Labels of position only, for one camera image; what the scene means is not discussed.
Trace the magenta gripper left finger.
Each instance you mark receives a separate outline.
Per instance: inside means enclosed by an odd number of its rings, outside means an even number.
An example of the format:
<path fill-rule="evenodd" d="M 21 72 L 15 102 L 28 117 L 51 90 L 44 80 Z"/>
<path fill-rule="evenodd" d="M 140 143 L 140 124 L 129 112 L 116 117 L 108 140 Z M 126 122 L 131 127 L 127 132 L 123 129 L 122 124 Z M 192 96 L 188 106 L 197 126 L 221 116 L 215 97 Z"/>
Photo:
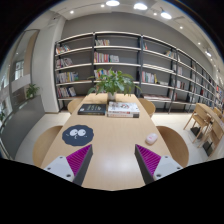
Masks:
<path fill-rule="evenodd" d="M 44 170 L 81 186 L 92 155 L 92 145 L 87 145 L 67 157 L 57 157 Z"/>

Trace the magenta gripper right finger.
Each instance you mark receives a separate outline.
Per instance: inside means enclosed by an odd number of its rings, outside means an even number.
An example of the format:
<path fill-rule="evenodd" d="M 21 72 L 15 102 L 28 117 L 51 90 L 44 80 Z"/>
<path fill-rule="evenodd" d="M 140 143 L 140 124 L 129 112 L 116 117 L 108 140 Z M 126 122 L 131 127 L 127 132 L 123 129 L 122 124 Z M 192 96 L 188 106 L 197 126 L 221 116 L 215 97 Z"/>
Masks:
<path fill-rule="evenodd" d="M 182 166 L 170 156 L 160 156 L 138 144 L 135 145 L 135 157 L 146 184 L 182 169 Z"/>

